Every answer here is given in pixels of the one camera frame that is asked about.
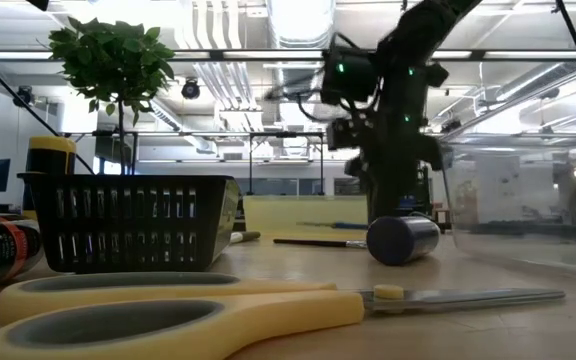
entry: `table surface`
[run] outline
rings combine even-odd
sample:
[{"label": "table surface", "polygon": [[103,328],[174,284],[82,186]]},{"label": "table surface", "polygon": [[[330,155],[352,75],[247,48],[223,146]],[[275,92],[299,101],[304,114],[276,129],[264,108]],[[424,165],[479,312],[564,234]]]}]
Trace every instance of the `table surface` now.
[{"label": "table surface", "polygon": [[[273,245],[271,238],[231,246],[213,271],[334,281],[341,289],[383,283],[408,289],[547,287],[568,296],[555,304],[368,318],[359,325],[263,341],[231,360],[576,360],[576,277],[483,261],[461,253],[449,236],[433,256],[400,268],[380,265],[364,250]],[[19,279],[53,275],[40,263]]]}]

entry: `dark blue cylinder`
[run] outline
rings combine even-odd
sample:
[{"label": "dark blue cylinder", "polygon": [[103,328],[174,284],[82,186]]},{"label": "dark blue cylinder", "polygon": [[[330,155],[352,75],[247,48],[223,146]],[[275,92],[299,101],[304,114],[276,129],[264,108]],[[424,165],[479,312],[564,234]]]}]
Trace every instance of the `dark blue cylinder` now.
[{"label": "dark blue cylinder", "polygon": [[439,227],[424,217],[384,216],[370,224],[366,245],[380,263],[399,266],[432,252],[439,233]]}]

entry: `glass tank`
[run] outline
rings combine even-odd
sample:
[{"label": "glass tank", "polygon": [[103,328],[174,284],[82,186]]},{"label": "glass tank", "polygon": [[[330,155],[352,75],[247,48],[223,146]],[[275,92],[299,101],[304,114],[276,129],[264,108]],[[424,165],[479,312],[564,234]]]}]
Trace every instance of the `glass tank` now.
[{"label": "glass tank", "polygon": [[442,140],[459,249],[576,271],[576,72]]}]

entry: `plant stem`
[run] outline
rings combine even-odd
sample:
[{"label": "plant stem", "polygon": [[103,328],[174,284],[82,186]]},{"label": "plant stem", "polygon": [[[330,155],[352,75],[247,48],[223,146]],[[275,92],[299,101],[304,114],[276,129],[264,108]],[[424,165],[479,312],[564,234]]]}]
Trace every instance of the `plant stem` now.
[{"label": "plant stem", "polygon": [[126,169],[126,159],[124,159],[124,101],[121,97],[117,99],[117,107],[119,107],[119,162],[121,164],[120,174],[124,175]]}]

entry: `robotic arm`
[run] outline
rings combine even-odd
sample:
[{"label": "robotic arm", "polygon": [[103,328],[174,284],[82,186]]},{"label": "robotic arm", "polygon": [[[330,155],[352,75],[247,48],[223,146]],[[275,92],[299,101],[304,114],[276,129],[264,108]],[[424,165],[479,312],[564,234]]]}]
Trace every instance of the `robotic arm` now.
[{"label": "robotic arm", "polygon": [[[366,189],[369,223],[393,215],[400,198],[415,188],[419,161],[441,170],[439,143],[419,130],[428,123],[428,86],[441,86],[448,72],[427,63],[480,2],[423,0],[402,15],[376,51],[358,49],[344,38],[350,47],[333,41],[324,52],[322,102],[340,105],[351,115],[329,124],[328,148],[361,150],[346,163],[346,174],[359,177]],[[354,104],[371,99],[365,109]]]}]

